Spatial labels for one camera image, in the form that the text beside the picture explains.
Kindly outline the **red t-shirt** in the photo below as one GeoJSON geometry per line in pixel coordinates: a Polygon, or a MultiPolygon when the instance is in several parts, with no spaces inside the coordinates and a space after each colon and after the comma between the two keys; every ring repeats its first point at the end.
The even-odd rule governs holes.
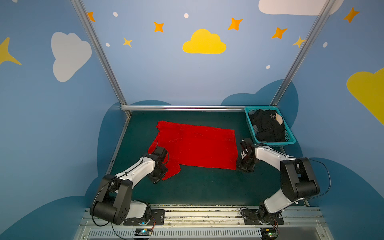
{"type": "Polygon", "coordinates": [[[185,125],[166,121],[158,122],[159,130],[149,147],[151,154],[156,147],[168,152],[164,163],[168,169],[163,180],[181,171],[181,165],[236,170],[238,148],[234,130],[185,125]]]}

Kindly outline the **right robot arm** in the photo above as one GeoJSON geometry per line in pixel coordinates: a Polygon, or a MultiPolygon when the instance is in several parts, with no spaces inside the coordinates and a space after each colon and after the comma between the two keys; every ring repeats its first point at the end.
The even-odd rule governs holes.
{"type": "Polygon", "coordinates": [[[281,188],[259,205],[253,220],[257,220],[261,224],[268,224],[276,220],[280,213],[293,203],[320,193],[320,187],[309,159],[288,156],[266,145],[249,145],[242,142],[242,152],[237,161],[237,169],[248,173],[253,172],[259,161],[280,171],[281,188]]]}

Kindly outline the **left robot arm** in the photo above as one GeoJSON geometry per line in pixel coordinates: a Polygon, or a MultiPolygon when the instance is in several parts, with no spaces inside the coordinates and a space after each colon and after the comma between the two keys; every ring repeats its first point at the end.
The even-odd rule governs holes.
{"type": "Polygon", "coordinates": [[[113,225],[148,225],[152,221],[151,207],[147,203],[133,201],[132,192],[146,177],[153,184],[157,184],[165,177],[168,171],[167,155],[168,152],[164,148],[157,148],[123,172],[105,175],[91,205],[91,217],[113,225]]]}

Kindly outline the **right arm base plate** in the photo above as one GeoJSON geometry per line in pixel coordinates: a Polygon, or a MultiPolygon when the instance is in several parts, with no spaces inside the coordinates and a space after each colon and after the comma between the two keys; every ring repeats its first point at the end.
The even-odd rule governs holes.
{"type": "Polygon", "coordinates": [[[246,225],[283,225],[284,220],[281,212],[270,214],[264,209],[250,209],[242,207],[239,210],[246,225]]]}

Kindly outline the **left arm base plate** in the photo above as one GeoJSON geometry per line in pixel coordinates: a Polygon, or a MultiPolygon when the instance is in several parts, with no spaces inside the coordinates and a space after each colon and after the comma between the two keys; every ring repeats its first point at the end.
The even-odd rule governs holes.
{"type": "Polygon", "coordinates": [[[165,221],[164,209],[154,209],[151,212],[146,212],[142,218],[125,219],[124,226],[163,226],[165,221]]]}

